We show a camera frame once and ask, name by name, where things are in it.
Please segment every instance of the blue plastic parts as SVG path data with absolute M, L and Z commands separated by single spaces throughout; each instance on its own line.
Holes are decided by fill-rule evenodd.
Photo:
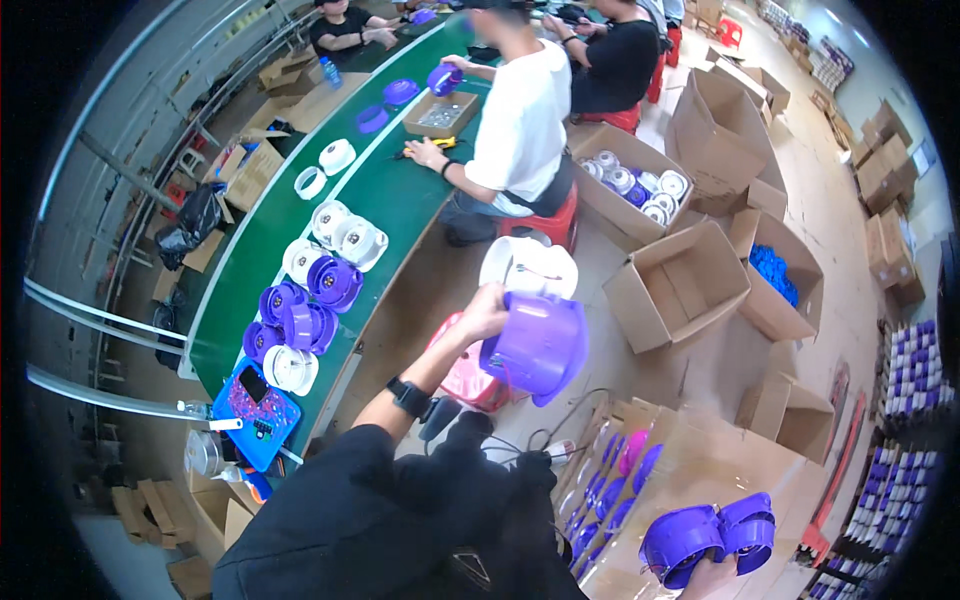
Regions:
M 754 265 L 763 278 L 769 281 L 770 285 L 774 286 L 774 289 L 780 292 L 791 306 L 797 307 L 800 301 L 797 286 L 786 275 L 786 262 L 777 256 L 773 248 L 754 244 L 750 250 L 750 264 Z

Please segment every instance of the black garbage bag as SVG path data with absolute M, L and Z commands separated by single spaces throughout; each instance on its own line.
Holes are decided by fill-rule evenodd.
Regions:
M 177 331 L 177 312 L 174 310 L 174 307 L 169 304 L 161 304 L 154 311 L 154 327 L 160 327 L 166 329 L 167 331 Z M 183 348 L 183 340 L 175 340 L 174 338 L 168 338 L 165 335 L 157 335 L 158 342 L 161 344 L 166 344 L 167 346 L 173 346 L 175 348 Z M 154 350 L 154 357 L 156 361 L 170 369 L 171 371 L 176 371 L 180 366 L 180 356 L 174 354 L 173 352 L 168 352 L 166 350 Z
M 163 266 L 170 271 L 179 269 L 187 253 L 196 250 L 222 218 L 223 210 L 209 183 L 187 194 L 177 222 L 162 228 L 154 238 Z

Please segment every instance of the white t-shirt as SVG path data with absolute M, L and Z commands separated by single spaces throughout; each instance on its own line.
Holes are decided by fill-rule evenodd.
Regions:
M 543 50 L 496 69 L 480 117 L 467 179 L 489 189 L 510 190 L 534 202 L 560 168 L 566 145 L 563 120 L 570 113 L 570 63 L 559 45 L 541 39 Z M 493 206 L 515 217 L 533 211 L 497 194 Z

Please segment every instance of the assembly line table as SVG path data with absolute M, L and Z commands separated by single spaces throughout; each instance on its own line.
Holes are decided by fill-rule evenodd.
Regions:
M 405 140 L 417 138 L 408 134 L 400 121 L 420 96 L 391 113 L 391 120 L 378 132 L 359 133 L 354 119 L 363 109 L 383 104 L 383 89 L 390 82 L 412 79 L 425 88 L 427 74 L 441 57 L 463 54 L 464 50 L 463 45 L 444 34 L 442 24 L 390 53 L 384 54 L 381 48 L 384 60 L 370 78 L 286 158 L 230 238 L 204 291 L 190 327 L 184 358 L 185 367 L 192 369 L 214 398 L 238 361 L 243 333 L 257 314 L 260 293 L 285 278 L 281 269 L 283 251 L 298 237 L 312 239 L 310 217 L 320 203 L 339 200 L 390 237 L 387 250 L 365 274 L 355 304 L 340 315 L 340 328 L 327 353 L 319 357 L 320 372 L 309 394 L 291 395 L 302 409 L 302 418 L 285 445 L 300 455 L 312 438 L 323 434 L 332 419 L 356 369 L 359 357 L 355 354 L 368 321 L 452 190 L 436 173 L 413 160 L 393 158 Z M 351 65 L 343 70 L 350 71 Z M 462 86 L 464 91 L 481 98 L 489 91 L 489 84 L 479 80 L 468 79 Z M 469 159 L 478 122 L 479 115 L 458 136 L 469 145 L 458 145 L 448 151 L 449 156 Z M 329 178 L 313 200 L 302 200 L 294 192 L 294 179 L 306 167 L 317 165 L 320 152 L 341 138 L 356 149 L 356 160 Z

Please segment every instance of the hand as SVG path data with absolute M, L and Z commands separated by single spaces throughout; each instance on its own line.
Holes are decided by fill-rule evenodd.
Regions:
M 470 69 L 470 65 L 471 65 L 469 60 L 463 57 L 458 57 L 455 54 L 451 54 L 449 56 L 446 56 L 440 59 L 440 64 L 444 64 L 444 63 L 452 64 L 453 66 L 457 67 L 464 73 L 466 73 Z
M 729 554 L 722 563 L 715 563 L 712 553 L 708 553 L 693 567 L 690 582 L 677 600 L 702 600 L 735 578 L 736 554 Z
M 404 144 L 410 149 L 410 158 L 418 165 L 433 169 L 438 173 L 444 168 L 447 161 L 444 151 L 431 142 L 429 137 L 424 137 L 422 142 L 410 140 L 404 142 Z
M 605 34 L 607 32 L 607 26 L 602 23 L 594 23 L 585 16 L 580 17 L 579 20 L 580 25 L 577 25 L 577 28 L 573 30 L 578 36 L 592 36 L 594 34 Z
M 561 39 L 566 39 L 573 35 L 573 32 L 566 26 L 566 23 L 552 14 L 545 14 L 543 16 L 543 29 L 557 34 Z
M 394 35 L 394 30 L 390 27 L 367 30 L 363 33 L 363 37 L 364 39 L 380 42 L 387 47 L 387 50 L 396 46 L 396 36 Z
M 486 340 L 503 331 L 509 314 L 503 303 L 505 292 L 499 281 L 482 285 L 451 329 L 458 330 L 468 344 Z

